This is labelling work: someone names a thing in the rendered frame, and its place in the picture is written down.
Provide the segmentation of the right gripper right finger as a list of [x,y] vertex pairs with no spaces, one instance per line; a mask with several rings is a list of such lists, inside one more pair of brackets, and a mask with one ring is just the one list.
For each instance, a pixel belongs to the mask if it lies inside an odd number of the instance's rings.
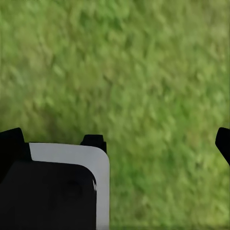
[[215,144],[230,165],[230,129],[219,128]]

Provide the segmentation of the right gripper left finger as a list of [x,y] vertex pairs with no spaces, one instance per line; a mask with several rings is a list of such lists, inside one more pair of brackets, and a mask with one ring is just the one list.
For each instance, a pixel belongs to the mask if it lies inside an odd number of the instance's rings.
[[22,130],[18,127],[0,133],[0,184],[24,146]]

